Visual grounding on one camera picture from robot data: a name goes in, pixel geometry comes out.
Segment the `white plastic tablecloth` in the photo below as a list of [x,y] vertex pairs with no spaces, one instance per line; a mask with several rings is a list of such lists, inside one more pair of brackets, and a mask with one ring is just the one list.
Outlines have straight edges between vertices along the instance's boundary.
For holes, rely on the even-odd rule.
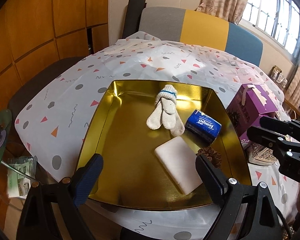
[[[161,41],[138,32],[79,61],[40,91],[18,115],[15,127],[22,142],[57,181],[73,175],[83,139],[103,94],[113,80],[122,79],[163,80],[210,87],[225,107],[242,83],[260,84],[277,105],[281,117],[288,119],[281,106],[282,91],[257,66],[223,51]],[[253,184],[265,181],[275,204],[287,218],[291,217],[298,184],[279,174],[275,165],[249,164],[249,169]],[[218,213],[213,207],[204,208]],[[180,211],[180,214],[183,212],[189,214],[192,211]],[[201,234],[205,234],[211,225],[202,223],[207,219],[206,215],[204,217],[190,220]],[[180,227],[177,221],[171,220],[171,223]],[[141,228],[146,234],[146,228],[150,226]],[[191,235],[191,239],[198,236],[194,232]],[[173,236],[165,236],[165,239],[174,239]]]

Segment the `cardboard box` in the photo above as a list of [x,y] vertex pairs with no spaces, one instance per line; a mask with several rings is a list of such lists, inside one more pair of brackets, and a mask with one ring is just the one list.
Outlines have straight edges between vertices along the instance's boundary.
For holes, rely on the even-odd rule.
[[264,115],[274,117],[278,109],[260,85],[243,84],[226,110],[241,141],[247,143],[247,129],[260,126]]

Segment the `window frame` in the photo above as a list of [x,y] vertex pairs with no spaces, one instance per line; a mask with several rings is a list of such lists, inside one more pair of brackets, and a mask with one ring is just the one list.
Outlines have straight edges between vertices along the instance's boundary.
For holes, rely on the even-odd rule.
[[[291,16],[292,16],[292,1],[293,0],[286,0],[289,4],[289,21],[288,21],[288,28],[286,30],[286,34],[285,34],[285,38],[284,38],[284,43],[283,45],[278,42],[276,39],[275,39],[275,35],[276,35],[276,31],[277,31],[277,27],[278,27],[278,22],[279,22],[279,12],[280,12],[280,7],[281,7],[281,0],[277,0],[277,9],[276,9],[276,14],[275,14],[275,18],[274,18],[274,25],[273,25],[273,28],[272,28],[272,33],[271,35],[268,34],[265,30],[261,29],[258,27],[258,23],[259,23],[259,20],[260,20],[260,13],[263,12],[264,14],[268,15],[269,17],[269,14],[268,13],[265,13],[264,11],[261,10],[261,2],[262,0],[260,0],[259,2],[259,7],[257,7],[256,5],[254,5],[253,3],[249,3],[247,2],[247,4],[251,5],[251,10],[250,10],[250,18],[249,20],[246,20],[246,19],[242,19],[246,22],[248,22],[249,24],[251,24],[254,28],[256,28],[258,31],[264,33],[265,35],[267,35],[269,38],[271,38],[271,40],[275,41],[277,45],[280,46],[280,48],[282,48],[285,52],[285,54],[289,55],[288,57],[290,57],[290,60],[292,61],[293,64],[296,64],[298,62],[298,58],[300,57],[300,22],[299,22],[299,34],[298,34],[298,38],[297,38],[297,42],[296,42],[296,46],[295,46],[295,49],[293,51],[293,53],[290,53],[286,48],[286,43],[287,43],[287,40],[288,40],[288,35],[289,35],[289,30],[290,30],[290,23],[291,23]],[[251,14],[252,14],[252,8],[255,7],[258,9],[258,15],[257,15],[257,20],[256,20],[256,24],[252,24],[250,22],[250,19],[251,19]]]

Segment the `starfish print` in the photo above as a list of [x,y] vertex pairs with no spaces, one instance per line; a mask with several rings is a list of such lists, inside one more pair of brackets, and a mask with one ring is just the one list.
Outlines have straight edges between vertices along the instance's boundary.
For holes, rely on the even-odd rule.
[[210,8],[210,10],[208,11],[208,13],[211,13],[211,12],[217,13],[216,9],[218,9],[219,6],[215,6],[215,5],[214,5],[214,1],[212,1],[212,2],[211,2],[211,6],[210,6],[210,5],[207,5],[207,8]]

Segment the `black cushion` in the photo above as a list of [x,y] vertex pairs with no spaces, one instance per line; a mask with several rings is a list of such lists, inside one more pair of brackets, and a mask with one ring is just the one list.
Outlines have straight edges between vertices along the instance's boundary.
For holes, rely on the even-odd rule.
[[61,59],[34,76],[24,84],[10,99],[8,109],[12,112],[12,123],[15,122],[21,110],[35,97],[46,85],[71,68],[84,57],[70,57]]

